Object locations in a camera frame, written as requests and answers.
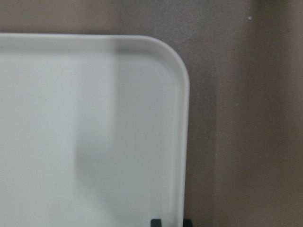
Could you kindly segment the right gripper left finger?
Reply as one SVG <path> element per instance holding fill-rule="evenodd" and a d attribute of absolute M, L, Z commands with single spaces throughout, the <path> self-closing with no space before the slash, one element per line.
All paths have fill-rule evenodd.
<path fill-rule="evenodd" d="M 152 219 L 151 220 L 151 227 L 162 227 L 161 219 Z"/>

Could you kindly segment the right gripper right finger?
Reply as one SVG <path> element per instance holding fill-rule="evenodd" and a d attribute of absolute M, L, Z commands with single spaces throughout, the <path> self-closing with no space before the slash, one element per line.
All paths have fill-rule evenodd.
<path fill-rule="evenodd" d="M 183 227 L 193 227 L 191 219 L 183 219 Z"/>

